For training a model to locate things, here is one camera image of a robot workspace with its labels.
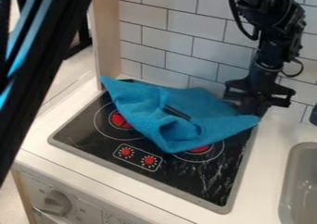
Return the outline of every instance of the wooden panel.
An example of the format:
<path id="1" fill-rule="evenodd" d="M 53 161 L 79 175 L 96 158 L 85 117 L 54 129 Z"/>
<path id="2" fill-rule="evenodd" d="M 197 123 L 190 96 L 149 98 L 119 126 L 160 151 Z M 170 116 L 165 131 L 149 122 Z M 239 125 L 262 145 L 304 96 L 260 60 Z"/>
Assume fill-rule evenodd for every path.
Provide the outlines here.
<path id="1" fill-rule="evenodd" d="M 118 0 L 93 0 L 90 9 L 97 76 L 120 75 L 120 24 Z"/>

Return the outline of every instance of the control knob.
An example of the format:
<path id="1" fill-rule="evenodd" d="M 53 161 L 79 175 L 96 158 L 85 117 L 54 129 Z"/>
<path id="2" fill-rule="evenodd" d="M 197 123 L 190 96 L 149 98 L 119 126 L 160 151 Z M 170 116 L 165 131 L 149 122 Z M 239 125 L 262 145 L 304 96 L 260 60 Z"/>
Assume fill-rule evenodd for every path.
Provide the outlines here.
<path id="1" fill-rule="evenodd" d="M 62 192 L 52 191 L 44 199 L 44 207 L 41 211 L 63 217 L 71 210 L 70 199 Z"/>

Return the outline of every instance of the toy stove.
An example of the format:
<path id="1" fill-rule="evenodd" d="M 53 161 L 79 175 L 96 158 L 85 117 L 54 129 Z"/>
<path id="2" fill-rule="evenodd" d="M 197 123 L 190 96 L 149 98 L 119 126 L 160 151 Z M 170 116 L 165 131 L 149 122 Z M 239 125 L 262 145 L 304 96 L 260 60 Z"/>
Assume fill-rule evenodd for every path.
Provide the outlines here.
<path id="1" fill-rule="evenodd" d="M 107 92 L 49 142 L 184 200 L 230 212 L 250 151 L 251 130 L 195 150 L 166 154 L 119 113 Z"/>

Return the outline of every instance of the control panel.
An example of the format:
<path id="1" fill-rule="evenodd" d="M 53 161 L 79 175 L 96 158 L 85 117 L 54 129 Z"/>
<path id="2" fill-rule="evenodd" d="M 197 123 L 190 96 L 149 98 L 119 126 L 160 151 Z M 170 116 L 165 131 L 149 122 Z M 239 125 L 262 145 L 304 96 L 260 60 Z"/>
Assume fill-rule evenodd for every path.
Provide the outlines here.
<path id="1" fill-rule="evenodd" d="M 163 159 L 154 154 L 150 154 L 142 149 L 128 144 L 121 144 L 113 153 L 113 156 L 139 168 L 155 172 L 158 170 Z"/>
<path id="2" fill-rule="evenodd" d="M 135 224 L 105 208 L 65 193 L 49 183 L 25 173 L 21 175 L 39 224 Z"/>

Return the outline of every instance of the floor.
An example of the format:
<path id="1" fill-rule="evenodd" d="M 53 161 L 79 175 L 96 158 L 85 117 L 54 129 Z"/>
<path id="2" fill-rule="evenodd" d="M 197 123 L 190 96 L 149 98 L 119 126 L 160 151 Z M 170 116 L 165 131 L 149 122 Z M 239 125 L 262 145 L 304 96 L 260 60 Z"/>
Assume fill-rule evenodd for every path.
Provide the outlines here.
<path id="1" fill-rule="evenodd" d="M 19 18 L 17 3 L 13 0 L 10 29 Z M 82 50 L 79 54 L 65 60 L 56 75 L 38 113 L 41 116 L 68 94 L 76 90 L 95 75 L 95 60 L 92 47 Z M 8 174 L 0 189 L 0 224 L 28 224 L 22 203 L 12 175 Z"/>

